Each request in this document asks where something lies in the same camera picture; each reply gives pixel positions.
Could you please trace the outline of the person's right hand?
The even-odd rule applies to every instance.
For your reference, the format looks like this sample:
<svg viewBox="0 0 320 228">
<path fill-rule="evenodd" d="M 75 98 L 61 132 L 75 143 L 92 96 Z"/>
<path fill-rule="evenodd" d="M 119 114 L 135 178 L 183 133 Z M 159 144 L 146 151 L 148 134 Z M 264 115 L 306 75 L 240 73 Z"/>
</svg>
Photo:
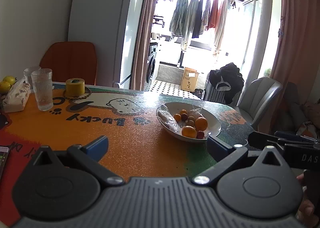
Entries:
<svg viewBox="0 0 320 228">
<path fill-rule="evenodd" d="M 306 170 L 297 180 L 304 196 L 296 217 L 305 227 L 319 227 L 319 172 Z"/>
</svg>

